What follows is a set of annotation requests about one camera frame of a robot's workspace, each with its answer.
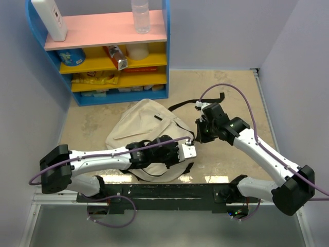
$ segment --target cable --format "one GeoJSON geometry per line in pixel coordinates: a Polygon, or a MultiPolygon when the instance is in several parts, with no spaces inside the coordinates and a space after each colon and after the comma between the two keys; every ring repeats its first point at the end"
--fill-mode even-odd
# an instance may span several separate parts
{"type": "Polygon", "coordinates": [[[126,227],[128,225],[130,225],[131,223],[133,223],[134,219],[136,218],[136,212],[137,212],[137,209],[136,209],[136,205],[135,203],[128,197],[125,197],[125,196],[110,196],[110,197],[105,197],[103,199],[90,199],[88,198],[89,200],[93,201],[93,202],[101,202],[101,201],[104,201],[104,200],[108,200],[108,199],[112,199],[112,198],[123,198],[123,199],[126,199],[127,201],[129,201],[133,208],[134,208],[134,214],[132,216],[132,218],[130,219],[130,221],[128,221],[127,223],[123,224],[123,225],[111,225],[111,224],[107,224],[107,223],[104,223],[104,222],[101,222],[101,221],[98,221],[98,220],[95,220],[94,218],[92,218],[87,210],[87,220],[92,220],[94,223],[97,223],[97,224],[100,224],[100,225],[103,225],[103,226],[106,226],[106,227],[110,227],[110,228],[123,228],[123,227],[126,227]]]}
{"type": "MultiPolygon", "coordinates": [[[[297,177],[299,177],[302,181],[306,182],[309,186],[313,187],[314,189],[316,189],[317,191],[321,192],[322,194],[326,195],[329,197],[329,192],[321,189],[319,186],[315,185],[314,183],[312,183],[311,181],[309,181],[308,179],[304,178],[301,174],[297,173],[295,170],[293,170],[292,168],[290,168],[290,166],[288,166],[285,162],[283,162],[282,160],[280,160],[275,154],[273,154],[271,151],[269,151],[265,146],[263,146],[263,144],[259,141],[258,139],[258,135],[257,135],[257,126],[256,126],[256,121],[255,118],[253,116],[252,110],[251,110],[251,106],[246,98],[246,96],[243,94],[243,92],[238,89],[236,86],[233,86],[231,84],[227,84],[227,83],[218,83],[215,84],[211,87],[209,87],[207,90],[204,91],[204,93],[201,95],[199,101],[201,102],[202,98],[204,97],[204,95],[206,94],[207,91],[211,90],[212,88],[216,87],[216,86],[229,86],[235,90],[237,90],[240,95],[243,97],[243,99],[245,100],[249,113],[250,113],[250,117],[252,120],[252,125],[253,125],[253,131],[254,131],[254,137],[256,142],[258,143],[258,145],[268,154],[270,155],[272,158],[274,158],[277,162],[279,162],[281,165],[283,165],[285,168],[287,168],[289,171],[291,171],[294,175],[296,175],[297,177]]],[[[311,201],[327,201],[324,200],[323,198],[314,198],[311,201]]]]}
{"type": "Polygon", "coordinates": [[[29,185],[40,185],[41,182],[35,182],[35,183],[33,182],[37,177],[41,176],[42,174],[46,173],[47,171],[49,171],[51,169],[54,169],[56,167],[59,167],[61,165],[64,165],[66,163],[69,163],[69,162],[78,161],[78,160],[84,159],[84,158],[113,157],[113,156],[123,155],[123,154],[132,153],[132,152],[136,152],[136,151],[142,151],[142,150],[146,150],[146,149],[150,149],[150,148],[159,147],[159,146],[162,146],[162,145],[165,145],[165,144],[174,143],[174,142],[177,142],[179,140],[185,140],[185,139],[187,139],[189,142],[191,141],[191,138],[189,136],[184,136],[184,137],[176,138],[176,139],[173,139],[173,140],[167,140],[167,141],[162,142],[162,143],[156,143],[156,144],[152,144],[152,145],[145,146],[145,147],[142,147],[142,148],[135,148],[135,149],[132,149],[132,150],[128,150],[128,151],[124,151],[124,152],[119,152],[119,153],[89,154],[89,155],[84,155],[84,156],[81,156],[81,157],[69,158],[69,159],[67,159],[65,161],[58,162],[58,163],[56,163],[54,165],[51,165],[51,166],[43,169],[40,172],[38,172],[35,176],[33,176],[30,179],[29,185]]]}

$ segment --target bag handle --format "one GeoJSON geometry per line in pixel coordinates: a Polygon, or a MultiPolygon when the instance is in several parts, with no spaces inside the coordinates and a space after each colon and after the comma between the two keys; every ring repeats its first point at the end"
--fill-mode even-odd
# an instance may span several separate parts
{"type": "MultiPolygon", "coordinates": [[[[220,93],[220,97],[218,99],[203,99],[203,102],[206,103],[221,103],[223,100],[225,99],[225,94],[224,93],[220,93]]],[[[184,102],[172,105],[171,107],[168,108],[169,111],[175,111],[177,108],[182,107],[185,104],[188,103],[196,103],[199,99],[190,99],[190,100],[186,100],[184,102]]]]}

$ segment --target chip bag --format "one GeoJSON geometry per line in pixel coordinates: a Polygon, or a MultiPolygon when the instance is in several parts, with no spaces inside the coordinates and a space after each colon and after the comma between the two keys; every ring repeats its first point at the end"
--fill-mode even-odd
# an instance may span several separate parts
{"type": "Polygon", "coordinates": [[[117,85],[119,73],[117,71],[93,71],[73,74],[72,83],[93,84],[93,85],[117,85]]]}

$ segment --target gray wall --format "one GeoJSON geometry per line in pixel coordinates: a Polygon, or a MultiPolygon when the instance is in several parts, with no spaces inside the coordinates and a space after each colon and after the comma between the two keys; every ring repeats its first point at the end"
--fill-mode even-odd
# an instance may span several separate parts
{"type": "MultiPolygon", "coordinates": [[[[314,168],[329,190],[329,1],[299,0],[260,70],[280,151],[314,168]]],[[[328,203],[308,202],[317,247],[328,246],[328,203]]]]}
{"type": "Polygon", "coordinates": [[[0,240],[18,246],[34,188],[28,180],[58,141],[69,94],[30,33],[24,1],[0,1],[0,240]]]}
{"type": "MultiPolygon", "coordinates": [[[[171,68],[260,67],[297,1],[171,0],[171,68]]],[[[63,15],[131,11],[130,0],[56,2],[63,15]]]]}

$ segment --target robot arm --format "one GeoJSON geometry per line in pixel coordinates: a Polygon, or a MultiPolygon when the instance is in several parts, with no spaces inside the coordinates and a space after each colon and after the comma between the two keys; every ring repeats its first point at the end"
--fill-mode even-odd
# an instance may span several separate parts
{"type": "MultiPolygon", "coordinates": [[[[207,143],[215,138],[224,140],[246,153],[273,179],[273,182],[262,181],[241,175],[230,183],[230,191],[222,191],[223,195],[235,199],[255,197],[272,201],[280,211],[290,216],[314,195],[312,187],[301,181],[258,145],[254,139],[253,129],[242,119],[235,117],[230,120],[218,103],[197,102],[196,108],[201,111],[201,118],[196,121],[196,141],[207,143]]],[[[260,138],[258,141],[291,169],[314,182],[314,171],[309,166],[301,168],[277,153],[260,138]]]]}
{"type": "Polygon", "coordinates": [[[74,161],[42,174],[42,193],[58,193],[68,189],[87,197],[103,198],[106,196],[103,178],[85,173],[108,169],[142,169],[151,163],[164,163],[170,168],[196,157],[195,147],[191,143],[178,144],[171,141],[169,136],[164,135],[147,145],[144,142],[131,143],[126,147],[94,152],[70,151],[67,145],[59,145],[40,160],[41,170],[58,162],[74,161]]]}

